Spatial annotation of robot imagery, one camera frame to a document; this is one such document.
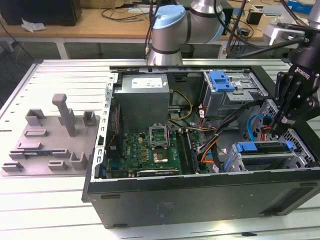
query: robot end effector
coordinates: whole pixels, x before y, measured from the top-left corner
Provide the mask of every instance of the robot end effector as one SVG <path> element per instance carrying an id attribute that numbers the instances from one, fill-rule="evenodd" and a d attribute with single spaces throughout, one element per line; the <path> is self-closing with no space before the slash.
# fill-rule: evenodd
<path id="1" fill-rule="evenodd" d="M 320 116 L 320 0 L 313 6 L 309 23 L 310 26 L 280 24 L 284 32 L 303 32 L 305 41 L 289 50 L 289 71 L 277 74 L 274 100 L 278 112 L 270 125 L 271 132 L 277 135 L 295 123 Z"/>

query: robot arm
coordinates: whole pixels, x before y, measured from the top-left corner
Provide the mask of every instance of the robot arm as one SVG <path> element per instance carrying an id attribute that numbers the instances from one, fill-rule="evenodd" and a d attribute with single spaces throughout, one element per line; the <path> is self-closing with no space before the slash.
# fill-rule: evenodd
<path id="1" fill-rule="evenodd" d="M 181 5 L 166 5 L 158 9 L 152 32 L 152 49 L 147 65 L 182 65 L 181 44 L 210 44 L 217 40 L 224 28 L 217 15 L 224 21 L 225 15 L 217 0 L 194 0 L 191 10 Z"/>
<path id="2" fill-rule="evenodd" d="M 281 25 L 286 31 L 304 32 L 306 41 L 289 51 L 288 58 L 292 63 L 289 71 L 277 75 L 275 101 L 278 113 L 271 122 L 271 131 L 277 135 L 297 121 L 320 116 L 320 0 L 313 6 L 309 23 L 310 26 Z"/>

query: robotiq logo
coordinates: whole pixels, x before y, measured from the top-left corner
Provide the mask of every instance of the robotiq logo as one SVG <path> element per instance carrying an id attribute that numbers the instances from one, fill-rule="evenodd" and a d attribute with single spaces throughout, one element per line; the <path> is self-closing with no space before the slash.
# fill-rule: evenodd
<path id="1" fill-rule="evenodd" d="M 302 76 L 304 76 L 306 79 L 308 79 L 309 80 L 309 78 L 310 78 L 310 75 L 308 74 L 308 73 L 306 73 L 305 71 L 303 71 L 302 69 L 300 69 L 299 67 L 297 67 L 295 70 L 294 70 L 294 72 L 296 73 L 296 72 L 298 72 L 298 73 L 300 73 Z"/>

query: desk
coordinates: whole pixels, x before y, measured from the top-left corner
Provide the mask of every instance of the desk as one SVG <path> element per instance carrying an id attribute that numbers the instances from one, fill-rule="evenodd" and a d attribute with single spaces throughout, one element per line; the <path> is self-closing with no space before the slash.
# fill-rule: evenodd
<path id="1" fill-rule="evenodd" d="M 235 8 L 239 8 L 241 6 L 241 3 L 237 1 L 229 1 L 229 3 Z M 260 4 L 260 0 L 254 0 L 253 3 Z M 247 3 L 245 9 L 248 10 L 251 6 L 252 3 Z M 125 18 L 136 14 L 137 13 L 130 12 L 115 12 L 112 17 Z M 70 57 L 65 47 L 65 43 L 98 43 L 98 50 L 100 54 L 102 53 L 100 43 L 144 43 L 149 21 L 147 21 L 143 16 L 140 18 L 143 19 L 143 21 L 129 23 L 116 22 L 103 18 L 99 9 L 88 8 L 82 10 L 82 16 L 76 26 L 47 25 L 45 26 L 46 30 L 37 32 L 28 32 L 20 25 L 9 26 L 5 24 L 5 27 L 19 42 L 55 43 L 61 59 L 69 59 Z M 259 25 L 252 25 L 254 34 L 249 42 L 255 42 L 255 44 L 262 45 L 263 31 L 266 25 L 273 19 L 274 17 L 262 16 Z M 228 36 L 221 36 L 221 38 L 215 42 L 215 44 L 222 46 L 219 55 L 222 55 L 223 50 L 227 45 L 228 38 Z M 10 41 L 12 41 L 12 38 L 9 37 L 0 27 L 0 42 L 9 52 L 12 53 L 13 49 L 11 45 L 8 44 Z"/>
<path id="2" fill-rule="evenodd" d="M 145 65 L 143 59 L 128 61 L 131 66 Z M 262 66 L 274 81 L 279 71 L 290 67 L 279 59 L 189 59 L 184 64 L 196 66 L 202 61 L 209 61 L 211 66 Z M 82 116 L 83 110 L 95 110 L 98 115 L 105 98 L 107 80 L 103 76 L 108 75 L 108 66 L 121 64 L 125 64 L 124 60 L 45 60 L 33 64 L 0 110 L 0 164 L 8 159 L 27 124 L 24 117 L 30 108 L 42 108 L 45 115 L 57 116 L 57 109 L 50 107 L 52 94 L 57 91 L 69 96 L 67 105 L 76 116 Z M 318 135 L 319 123 L 319 117 L 309 122 Z M 84 181 L 84 176 L 0 176 L 0 239 L 213 240 L 241 238 L 243 232 L 258 234 L 250 240 L 309 240 L 320 236 L 320 195 L 287 216 L 106 230 L 92 205 L 81 202 Z"/>

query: green circuit board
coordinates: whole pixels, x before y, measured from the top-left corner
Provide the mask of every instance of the green circuit board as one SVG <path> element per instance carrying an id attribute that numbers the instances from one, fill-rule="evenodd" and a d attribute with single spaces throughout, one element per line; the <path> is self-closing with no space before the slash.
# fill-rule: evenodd
<path id="1" fill-rule="evenodd" d="M 154 141 L 162 141 L 163 134 L 153 135 Z M 174 133 L 169 134 L 169 147 L 167 149 L 152 149 L 149 132 L 128 132 L 123 138 L 123 158 L 121 159 L 122 170 L 179 170 L 181 174 L 180 160 L 178 156 L 177 142 Z M 155 163 L 155 154 L 162 154 L 166 162 Z"/>

